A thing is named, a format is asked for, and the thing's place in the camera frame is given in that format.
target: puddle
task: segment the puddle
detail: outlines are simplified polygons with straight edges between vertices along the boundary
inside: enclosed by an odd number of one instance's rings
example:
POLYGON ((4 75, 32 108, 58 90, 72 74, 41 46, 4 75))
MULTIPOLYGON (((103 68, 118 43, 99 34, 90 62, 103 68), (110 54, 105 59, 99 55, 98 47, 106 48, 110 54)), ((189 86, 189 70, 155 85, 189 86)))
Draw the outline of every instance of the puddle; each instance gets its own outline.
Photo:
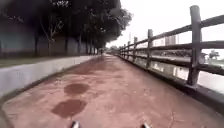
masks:
POLYGON ((64 88, 64 92, 68 95, 82 94, 88 90, 89 86, 86 84, 69 84, 64 88))
POLYGON ((82 112, 85 106, 85 101, 67 100, 56 105, 52 112, 62 118, 68 118, 82 112))

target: railing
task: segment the railing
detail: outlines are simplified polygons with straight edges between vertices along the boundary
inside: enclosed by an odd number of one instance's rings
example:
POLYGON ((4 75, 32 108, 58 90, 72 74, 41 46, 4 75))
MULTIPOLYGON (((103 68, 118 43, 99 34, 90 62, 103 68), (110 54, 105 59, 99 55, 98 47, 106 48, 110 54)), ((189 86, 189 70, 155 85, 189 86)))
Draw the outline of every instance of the railing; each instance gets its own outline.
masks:
POLYGON ((120 57, 129 60, 129 56, 133 58, 135 63, 136 58, 141 58, 146 60, 146 69, 150 68, 150 63, 152 61, 172 64, 176 66, 189 68, 189 74, 186 81, 187 86, 197 87, 198 75, 200 71, 209 72, 212 74, 224 75, 224 69, 221 66, 214 66, 208 64, 201 64, 199 62, 199 56, 202 49, 224 49, 224 41, 205 41, 202 42, 202 32, 201 29, 204 27, 214 26, 224 23, 224 15, 213 17, 201 21, 200 11, 198 6, 190 7, 191 14, 191 25, 184 26, 169 32, 165 32, 156 36, 153 36, 151 29, 148 30, 148 38, 142 41, 137 41, 137 38, 134 39, 134 44, 128 42, 127 46, 124 46, 120 49, 120 57), (152 42, 157 39, 161 39, 168 36, 173 36, 181 34, 184 32, 192 31, 192 42, 188 44, 176 44, 169 46, 157 46, 153 47, 152 42), (137 48, 137 45, 148 43, 147 48, 137 48), (152 51, 155 50, 191 50, 191 59, 190 62, 183 60, 173 60, 167 58, 156 58, 152 57, 152 51), (136 52, 145 52, 147 56, 136 55, 136 52))

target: tree canopy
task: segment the tree canopy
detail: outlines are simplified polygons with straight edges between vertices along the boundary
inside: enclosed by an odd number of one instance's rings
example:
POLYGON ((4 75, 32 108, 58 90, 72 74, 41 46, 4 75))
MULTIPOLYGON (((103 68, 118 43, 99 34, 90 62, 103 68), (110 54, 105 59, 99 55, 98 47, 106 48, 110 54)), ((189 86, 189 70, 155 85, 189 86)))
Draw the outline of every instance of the tree canopy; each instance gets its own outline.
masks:
POLYGON ((1 16, 37 28, 49 41, 61 35, 81 37, 100 48, 116 40, 132 19, 119 3, 119 0, 12 0, 1 16))

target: river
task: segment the river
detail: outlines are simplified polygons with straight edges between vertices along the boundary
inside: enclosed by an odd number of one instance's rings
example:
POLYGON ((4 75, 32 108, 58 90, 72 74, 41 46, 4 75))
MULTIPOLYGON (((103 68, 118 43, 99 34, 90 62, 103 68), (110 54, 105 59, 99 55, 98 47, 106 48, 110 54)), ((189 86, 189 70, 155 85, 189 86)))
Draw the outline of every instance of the river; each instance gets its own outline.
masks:
MULTIPOLYGON (((138 64, 145 66, 145 61, 142 59, 137 59, 136 61, 138 64)), ((154 68, 158 71, 163 73, 173 75, 175 77, 187 80, 189 70, 187 68, 178 67, 174 65, 159 63, 159 62, 152 62, 150 65, 151 68, 154 68)), ((224 76, 211 74, 207 72, 200 71, 198 84, 224 94, 224 76)))

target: building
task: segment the building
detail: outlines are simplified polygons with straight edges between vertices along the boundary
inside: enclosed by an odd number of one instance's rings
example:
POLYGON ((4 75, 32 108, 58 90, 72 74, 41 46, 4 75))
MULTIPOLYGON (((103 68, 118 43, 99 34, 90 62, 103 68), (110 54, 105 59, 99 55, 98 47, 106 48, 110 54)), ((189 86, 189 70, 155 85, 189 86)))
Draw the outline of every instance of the building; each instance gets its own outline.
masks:
POLYGON ((179 44, 179 35, 165 37, 165 45, 179 44))

